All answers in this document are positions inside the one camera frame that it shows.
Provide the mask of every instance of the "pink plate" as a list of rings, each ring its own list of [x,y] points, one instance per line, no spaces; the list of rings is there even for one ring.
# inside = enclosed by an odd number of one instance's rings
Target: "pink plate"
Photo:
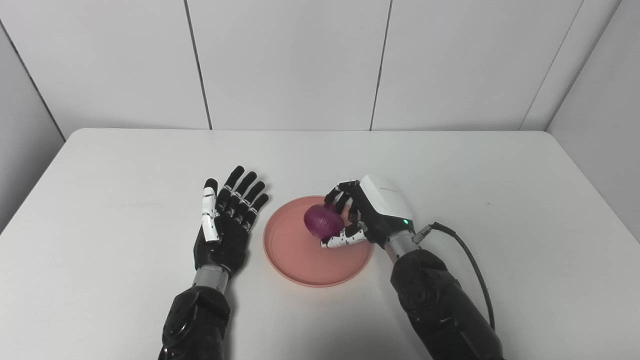
[[[363,241],[337,249],[324,249],[320,239],[305,227],[303,217],[324,197],[308,196],[289,201],[273,213],[264,228],[264,252],[273,267],[287,279],[313,288],[342,284],[367,264],[373,245]],[[347,209],[342,212],[345,224]]]

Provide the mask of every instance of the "red onion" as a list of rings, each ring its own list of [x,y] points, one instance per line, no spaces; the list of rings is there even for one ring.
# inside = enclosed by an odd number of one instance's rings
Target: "red onion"
[[[316,204],[305,213],[305,226],[316,238],[328,238],[344,228],[344,221],[333,211],[333,204]]]

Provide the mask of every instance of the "cable connector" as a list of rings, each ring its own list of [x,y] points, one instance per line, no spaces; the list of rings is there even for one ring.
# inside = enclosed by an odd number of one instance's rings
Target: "cable connector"
[[[422,230],[418,231],[415,235],[413,235],[413,238],[411,238],[411,240],[417,245],[420,245],[420,242],[424,240],[424,238],[431,232],[431,230],[432,230],[431,226],[427,225],[423,227]]]

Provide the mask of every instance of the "white table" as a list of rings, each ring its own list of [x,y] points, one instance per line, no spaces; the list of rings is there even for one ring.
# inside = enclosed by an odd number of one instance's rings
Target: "white table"
[[[467,241],[507,359],[640,356],[640,245],[546,133],[85,129],[0,237],[2,358],[155,359],[195,274],[204,180],[237,164],[272,200],[229,286],[230,360],[429,358],[382,250],[325,289],[284,279],[262,250],[279,206],[368,173],[397,183],[418,226],[439,221]],[[457,243],[434,233],[423,247],[486,313]]]

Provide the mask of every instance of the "robotic hand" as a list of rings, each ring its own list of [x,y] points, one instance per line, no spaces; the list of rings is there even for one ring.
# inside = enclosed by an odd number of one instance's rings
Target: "robotic hand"
[[[193,285],[173,300],[163,328],[159,360],[220,360],[222,339],[231,310],[224,296],[227,282],[244,265],[249,232],[267,202],[264,183],[241,166],[218,193],[209,179],[202,194],[202,226],[193,247],[196,276]]]
[[[348,216],[351,225],[322,239],[321,245],[340,247],[369,240],[387,251],[394,263],[391,284],[413,329],[434,360],[503,360],[484,280],[460,237],[438,223],[416,233],[409,207],[395,186],[384,178],[368,175],[361,181],[345,181],[327,194],[324,202],[336,201],[335,211],[342,213],[349,199],[353,199]],[[469,255],[483,286],[491,325],[444,262],[419,246],[432,229],[456,238]]]

